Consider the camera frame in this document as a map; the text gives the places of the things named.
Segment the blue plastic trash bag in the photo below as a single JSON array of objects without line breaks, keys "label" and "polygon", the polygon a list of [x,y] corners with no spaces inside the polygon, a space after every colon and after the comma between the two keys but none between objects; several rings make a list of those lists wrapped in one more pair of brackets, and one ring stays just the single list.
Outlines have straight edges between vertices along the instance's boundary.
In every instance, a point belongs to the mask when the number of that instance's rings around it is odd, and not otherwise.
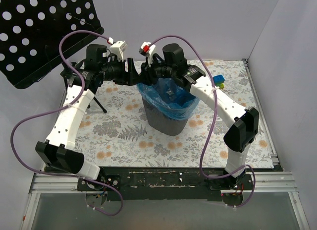
[{"label": "blue plastic trash bag", "polygon": [[189,119],[199,103],[199,99],[184,88],[176,85],[171,78],[160,78],[156,84],[137,84],[142,98],[169,118]]}]

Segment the grey mesh trash bin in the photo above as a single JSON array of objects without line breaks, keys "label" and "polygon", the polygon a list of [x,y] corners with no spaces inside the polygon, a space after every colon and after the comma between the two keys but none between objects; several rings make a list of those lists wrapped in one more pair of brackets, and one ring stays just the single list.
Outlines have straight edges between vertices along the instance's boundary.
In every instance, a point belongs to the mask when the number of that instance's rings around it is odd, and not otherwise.
[{"label": "grey mesh trash bin", "polygon": [[188,119],[176,120],[169,118],[143,98],[142,101],[148,123],[152,128],[169,136],[176,136],[182,132]]}]

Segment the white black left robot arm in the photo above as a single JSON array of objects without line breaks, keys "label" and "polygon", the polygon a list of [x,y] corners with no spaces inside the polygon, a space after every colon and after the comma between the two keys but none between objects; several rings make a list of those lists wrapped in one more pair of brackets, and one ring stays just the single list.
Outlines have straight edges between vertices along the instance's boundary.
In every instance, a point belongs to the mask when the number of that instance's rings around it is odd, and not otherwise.
[{"label": "white black left robot arm", "polygon": [[140,76],[134,65],[125,64],[126,46],[125,41],[117,41],[110,47],[91,44],[86,49],[86,58],[75,65],[77,72],[64,72],[67,89],[63,110],[45,141],[38,142],[35,147],[47,166],[87,178],[94,190],[105,186],[105,177],[100,175],[100,167],[74,150],[75,140],[86,110],[103,82],[129,86],[139,83]]}]

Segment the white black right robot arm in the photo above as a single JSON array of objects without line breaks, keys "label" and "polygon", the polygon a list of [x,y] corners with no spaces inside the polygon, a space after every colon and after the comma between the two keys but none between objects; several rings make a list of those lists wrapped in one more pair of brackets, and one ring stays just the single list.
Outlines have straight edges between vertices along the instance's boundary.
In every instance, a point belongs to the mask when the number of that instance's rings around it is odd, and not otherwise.
[{"label": "white black right robot arm", "polygon": [[227,163],[222,175],[225,185],[235,189],[242,183],[246,170],[246,157],[251,143],[259,129],[259,112],[256,108],[247,109],[216,88],[213,79],[196,65],[189,65],[183,49],[176,43],[163,47],[161,58],[155,45],[144,42],[139,52],[146,57],[142,73],[150,81],[157,78],[171,78],[181,88],[204,102],[220,117],[229,130],[224,135],[228,147]]}]

